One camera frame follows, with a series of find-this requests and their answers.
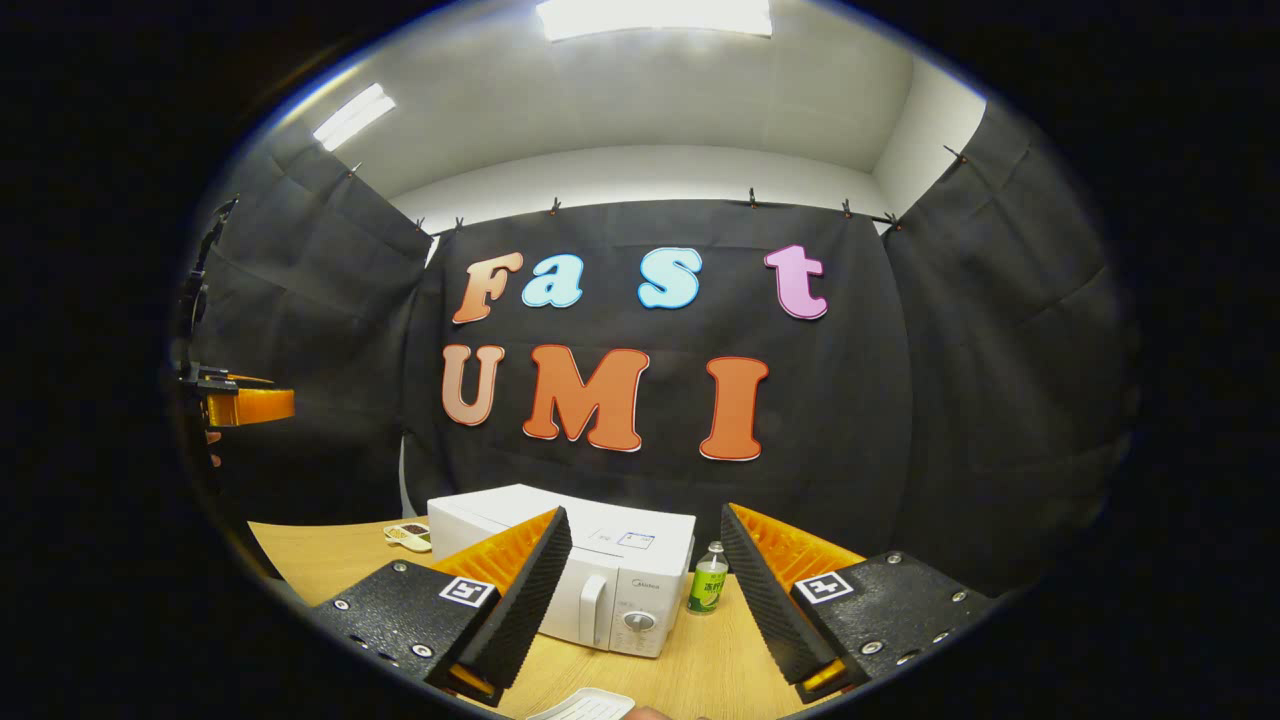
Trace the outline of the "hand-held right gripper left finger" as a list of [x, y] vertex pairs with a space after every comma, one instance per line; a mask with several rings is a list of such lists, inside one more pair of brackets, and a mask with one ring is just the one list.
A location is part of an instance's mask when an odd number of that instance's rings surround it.
[[387, 562], [314, 607], [312, 620], [416, 682], [495, 707], [572, 547], [567, 512], [554, 506], [430, 568]]

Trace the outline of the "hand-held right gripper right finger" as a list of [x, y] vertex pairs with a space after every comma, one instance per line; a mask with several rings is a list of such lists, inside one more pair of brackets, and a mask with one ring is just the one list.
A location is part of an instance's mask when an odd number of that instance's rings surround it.
[[737, 503], [721, 541], [785, 682], [805, 705], [920, 662], [996, 601], [902, 551], [863, 557]]

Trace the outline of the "white microwave oven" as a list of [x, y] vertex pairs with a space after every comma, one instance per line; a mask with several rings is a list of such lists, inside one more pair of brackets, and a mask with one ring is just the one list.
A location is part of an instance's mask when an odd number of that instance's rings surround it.
[[549, 510], [567, 512], [572, 550], [540, 633], [655, 659], [677, 618], [695, 550], [691, 515], [657, 512], [512, 484], [428, 501], [443, 560]]

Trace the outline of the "green label drink bottle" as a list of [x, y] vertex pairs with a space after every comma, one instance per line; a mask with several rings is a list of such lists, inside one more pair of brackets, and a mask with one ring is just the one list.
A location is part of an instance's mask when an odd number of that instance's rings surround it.
[[686, 610], [694, 615], [708, 615], [718, 609], [730, 565], [724, 546], [719, 539], [708, 544], [705, 553], [694, 565]]

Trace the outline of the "small white square dish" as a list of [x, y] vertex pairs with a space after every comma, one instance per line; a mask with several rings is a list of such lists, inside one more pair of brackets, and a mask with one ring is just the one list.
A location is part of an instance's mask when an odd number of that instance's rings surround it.
[[636, 701], [625, 694], [584, 687], [526, 720], [625, 720], [635, 707]]

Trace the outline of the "narrow ceiling light strip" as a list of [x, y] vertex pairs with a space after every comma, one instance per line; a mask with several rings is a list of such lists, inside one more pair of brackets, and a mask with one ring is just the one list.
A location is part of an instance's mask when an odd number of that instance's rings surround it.
[[370, 85], [323, 122], [314, 131], [314, 138], [333, 151], [396, 108], [396, 100], [381, 85]]

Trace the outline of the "wide ceiling light panel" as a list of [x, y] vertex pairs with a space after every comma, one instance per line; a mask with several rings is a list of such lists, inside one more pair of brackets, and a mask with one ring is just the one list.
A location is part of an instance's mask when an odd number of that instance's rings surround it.
[[628, 29], [773, 35], [769, 0], [545, 0], [535, 13], [550, 41]]

